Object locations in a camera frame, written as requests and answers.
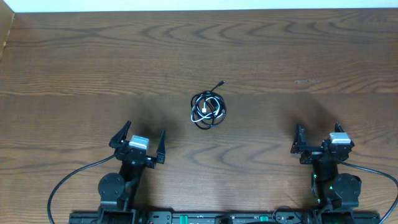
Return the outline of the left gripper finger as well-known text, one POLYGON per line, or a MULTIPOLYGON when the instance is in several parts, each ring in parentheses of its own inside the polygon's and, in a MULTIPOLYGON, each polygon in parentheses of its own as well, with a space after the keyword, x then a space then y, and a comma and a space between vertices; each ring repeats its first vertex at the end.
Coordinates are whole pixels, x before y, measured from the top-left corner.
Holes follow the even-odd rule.
POLYGON ((164 164, 165 162, 165 130, 162 131, 160 142, 157 148, 156 162, 164 164))
POLYGON ((127 132, 131 126, 131 122, 127 121, 126 124, 110 139, 109 147, 118 148, 123 144, 127 137, 127 132))

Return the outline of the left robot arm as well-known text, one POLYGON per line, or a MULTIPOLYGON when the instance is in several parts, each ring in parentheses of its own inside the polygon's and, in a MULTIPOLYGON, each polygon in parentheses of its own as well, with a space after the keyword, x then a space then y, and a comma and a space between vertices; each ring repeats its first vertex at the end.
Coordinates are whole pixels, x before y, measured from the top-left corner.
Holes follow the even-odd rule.
POLYGON ((114 157, 121 161, 118 173, 106 174, 98 184, 101 197, 98 223, 148 223, 148 214, 133 207, 143 171, 165 162, 165 131, 162 131, 156 156, 149 156, 149 139, 133 135, 127 140, 131 122, 109 141, 114 157))

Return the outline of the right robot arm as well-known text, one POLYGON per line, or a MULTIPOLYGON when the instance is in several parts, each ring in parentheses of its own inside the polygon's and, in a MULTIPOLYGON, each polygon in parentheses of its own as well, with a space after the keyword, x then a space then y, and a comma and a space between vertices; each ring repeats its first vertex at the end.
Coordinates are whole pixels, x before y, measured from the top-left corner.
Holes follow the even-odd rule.
POLYGON ((349 158, 354 142, 339 123, 320 146, 309 146, 304 128, 297 125, 290 152, 300 155, 301 164, 313 167, 312 192, 318 207, 307 212, 304 223, 356 223, 353 209, 359 206, 361 179, 352 174, 340 173, 338 163, 349 158))

